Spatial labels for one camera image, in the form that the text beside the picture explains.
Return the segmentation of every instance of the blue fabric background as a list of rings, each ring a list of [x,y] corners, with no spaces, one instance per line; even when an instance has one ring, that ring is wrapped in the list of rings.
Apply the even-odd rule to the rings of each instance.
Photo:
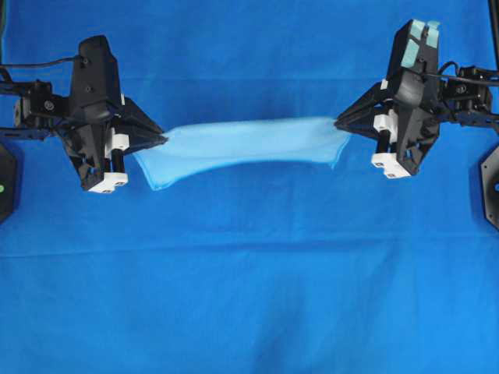
[[[105,34],[123,91],[164,129],[334,117],[384,77],[411,18],[442,22],[442,60],[495,67],[487,4],[472,0],[15,0],[4,60]],[[70,72],[13,75],[67,94]],[[445,124],[420,175],[388,181],[353,137],[332,173],[246,164],[160,192],[129,157],[129,186],[97,196],[58,140],[19,143],[0,372],[497,372],[498,234],[477,167],[496,144]]]

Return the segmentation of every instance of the black pole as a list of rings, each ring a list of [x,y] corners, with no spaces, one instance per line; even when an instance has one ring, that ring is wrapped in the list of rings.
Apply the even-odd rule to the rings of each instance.
[[[489,0],[489,13],[490,25],[492,26],[492,38],[494,39],[496,65],[499,69],[499,0]]]
[[[390,149],[390,132],[388,130],[380,131],[380,136],[377,140],[376,153],[387,153]]]
[[[112,170],[115,173],[125,172],[125,162],[123,161],[122,150],[112,150],[111,152]]]

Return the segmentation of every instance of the light blue cloth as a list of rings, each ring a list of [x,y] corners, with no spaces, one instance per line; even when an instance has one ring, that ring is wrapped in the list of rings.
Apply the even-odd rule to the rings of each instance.
[[[186,125],[168,142],[135,153],[150,187],[158,191],[212,168],[256,161],[304,161],[334,167],[349,141],[327,117]]]

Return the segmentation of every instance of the black mounting bracket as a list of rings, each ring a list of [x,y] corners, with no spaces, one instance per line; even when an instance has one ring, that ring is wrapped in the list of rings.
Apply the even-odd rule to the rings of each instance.
[[[499,228],[499,147],[482,163],[481,169],[485,214]]]
[[[14,211],[16,176],[16,159],[0,144],[0,224]]]

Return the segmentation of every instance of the black cable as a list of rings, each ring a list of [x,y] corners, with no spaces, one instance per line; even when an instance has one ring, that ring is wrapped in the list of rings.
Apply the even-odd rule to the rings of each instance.
[[[50,66],[63,64],[64,62],[73,62],[81,59],[81,56],[60,58],[59,60],[44,62],[41,64],[0,64],[0,68],[4,69],[36,69],[36,68],[48,68]]]
[[[443,78],[443,79],[457,80],[458,82],[478,84],[480,86],[494,86],[494,87],[499,87],[499,79],[495,79],[495,80],[479,80],[479,79],[462,78],[460,76],[446,76],[446,75],[443,75],[443,74],[433,74],[431,72],[425,72],[423,74],[423,76],[432,76],[434,78]]]
[[[438,70],[438,74],[443,73],[451,65],[453,65],[455,67],[455,75],[458,75],[459,74],[459,65],[453,61],[449,61],[449,62],[446,62],[445,64],[443,64],[443,66],[440,68],[440,70]]]
[[[489,0],[490,25],[492,26],[492,37],[494,41],[494,52],[496,65],[499,69],[499,1]]]

